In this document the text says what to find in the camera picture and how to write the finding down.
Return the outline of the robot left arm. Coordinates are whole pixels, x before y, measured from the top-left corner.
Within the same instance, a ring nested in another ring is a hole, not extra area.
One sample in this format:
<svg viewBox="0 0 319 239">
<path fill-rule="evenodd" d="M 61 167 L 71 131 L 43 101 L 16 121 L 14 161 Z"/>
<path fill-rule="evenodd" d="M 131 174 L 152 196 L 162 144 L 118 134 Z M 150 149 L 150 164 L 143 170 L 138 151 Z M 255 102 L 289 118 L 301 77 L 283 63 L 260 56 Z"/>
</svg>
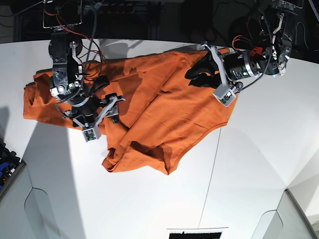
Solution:
<svg viewBox="0 0 319 239">
<path fill-rule="evenodd" d="M 293 47 L 297 9 L 302 5 L 301 0 L 274 0 L 260 12 L 259 34 L 235 36 L 232 53 L 203 43 L 207 54 L 186 72 L 189 85 L 213 88 L 215 95 L 224 89 L 220 96 L 228 98 L 245 89 L 245 78 L 256 83 L 265 75 L 284 75 Z"/>
</svg>

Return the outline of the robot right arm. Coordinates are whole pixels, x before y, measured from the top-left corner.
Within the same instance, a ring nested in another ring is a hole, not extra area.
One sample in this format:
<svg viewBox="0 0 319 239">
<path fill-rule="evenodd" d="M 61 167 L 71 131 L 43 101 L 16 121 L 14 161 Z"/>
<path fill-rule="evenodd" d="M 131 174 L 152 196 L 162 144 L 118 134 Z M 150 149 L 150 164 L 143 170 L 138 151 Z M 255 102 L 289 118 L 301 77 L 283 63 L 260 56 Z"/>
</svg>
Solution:
<svg viewBox="0 0 319 239">
<path fill-rule="evenodd" d="M 103 7 L 101 0 L 45 0 L 43 20 L 55 19 L 50 25 L 53 30 L 48 51 L 52 59 L 52 77 L 49 81 L 50 94 L 57 100 L 55 107 L 63 119 L 72 121 L 74 127 L 92 132 L 104 118 L 119 122 L 118 102 L 122 96 L 115 93 L 99 99 L 95 94 L 109 86 L 107 76 L 102 74 L 104 57 L 97 54 L 100 63 L 96 74 L 87 72 L 89 56 L 97 30 L 98 11 Z M 93 14 L 93 29 L 90 37 L 76 32 L 74 27 L 81 24 L 85 13 Z"/>
</svg>

